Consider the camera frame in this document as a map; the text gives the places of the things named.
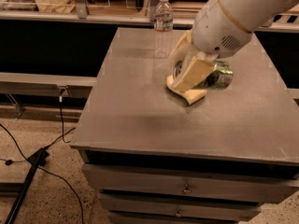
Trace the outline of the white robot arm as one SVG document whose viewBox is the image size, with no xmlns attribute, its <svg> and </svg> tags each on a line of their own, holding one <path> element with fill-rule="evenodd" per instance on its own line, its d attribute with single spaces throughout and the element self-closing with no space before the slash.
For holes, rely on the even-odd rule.
<svg viewBox="0 0 299 224">
<path fill-rule="evenodd" d="M 182 62 L 169 88 L 193 89 L 213 71 L 215 60 L 235 55 L 253 32 L 299 0 L 208 0 L 194 19 L 192 29 L 179 40 L 170 59 Z"/>
</svg>

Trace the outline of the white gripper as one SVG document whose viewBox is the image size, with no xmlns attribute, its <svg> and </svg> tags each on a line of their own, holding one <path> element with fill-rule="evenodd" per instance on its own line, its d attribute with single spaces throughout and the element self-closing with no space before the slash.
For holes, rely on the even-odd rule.
<svg viewBox="0 0 299 224">
<path fill-rule="evenodd" d="M 215 62 L 196 56 L 199 50 L 226 58 L 247 45 L 251 37 L 252 33 L 231 20 L 221 0 L 208 0 L 196 15 L 192 29 L 183 34 L 169 55 L 169 65 L 174 67 L 171 87 L 189 91 L 214 71 Z"/>
</svg>

